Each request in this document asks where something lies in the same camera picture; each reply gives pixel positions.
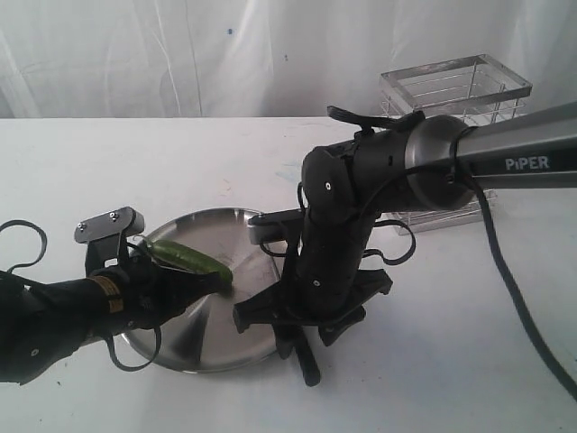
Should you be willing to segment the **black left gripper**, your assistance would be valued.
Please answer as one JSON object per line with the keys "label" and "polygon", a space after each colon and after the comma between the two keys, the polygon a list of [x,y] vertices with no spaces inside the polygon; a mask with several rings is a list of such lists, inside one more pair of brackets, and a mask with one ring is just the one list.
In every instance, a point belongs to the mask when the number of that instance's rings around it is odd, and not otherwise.
{"label": "black left gripper", "polygon": [[112,314],[112,329],[152,329],[183,315],[220,293],[230,283],[218,272],[197,273],[175,265],[136,260],[112,267],[123,309]]}

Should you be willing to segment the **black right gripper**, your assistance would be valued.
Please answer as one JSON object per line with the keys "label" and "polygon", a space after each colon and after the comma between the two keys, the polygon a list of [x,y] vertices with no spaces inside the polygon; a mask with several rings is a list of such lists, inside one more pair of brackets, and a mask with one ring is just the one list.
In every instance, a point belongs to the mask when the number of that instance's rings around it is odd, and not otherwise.
{"label": "black right gripper", "polygon": [[342,293],[316,287],[298,292],[287,278],[251,298],[234,304],[233,319],[239,334],[251,325],[318,327],[324,346],[332,345],[346,330],[366,317],[364,304],[376,295],[387,295],[392,279],[384,270],[359,270],[353,284]]}

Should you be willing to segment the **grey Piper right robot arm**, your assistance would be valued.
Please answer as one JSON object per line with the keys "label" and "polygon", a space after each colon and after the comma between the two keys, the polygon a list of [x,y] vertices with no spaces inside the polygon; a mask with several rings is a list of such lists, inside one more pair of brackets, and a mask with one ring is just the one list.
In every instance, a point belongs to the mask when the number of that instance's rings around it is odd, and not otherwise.
{"label": "grey Piper right robot arm", "polygon": [[370,298],[391,288],[383,270],[360,267],[372,230],[388,225],[390,213],[456,210],[474,187],[576,184],[572,103],[477,127],[419,111],[387,119],[330,107],[329,115],[357,132],[303,160],[305,208],[252,218],[253,243],[288,248],[280,280],[234,306],[239,332],[257,324],[316,327],[331,345],[363,319]]}

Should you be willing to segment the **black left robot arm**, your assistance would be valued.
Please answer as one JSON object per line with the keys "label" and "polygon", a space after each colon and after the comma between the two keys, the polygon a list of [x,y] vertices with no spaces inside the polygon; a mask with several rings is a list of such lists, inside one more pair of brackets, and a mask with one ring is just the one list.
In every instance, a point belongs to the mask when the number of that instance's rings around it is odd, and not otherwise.
{"label": "black left robot arm", "polygon": [[92,272],[85,278],[39,283],[1,274],[1,380],[24,385],[79,348],[105,342],[112,363],[122,371],[139,368],[120,362],[114,337],[129,330],[154,333],[149,356],[162,344],[161,326],[196,301],[228,293],[216,272],[198,274],[134,258]]}

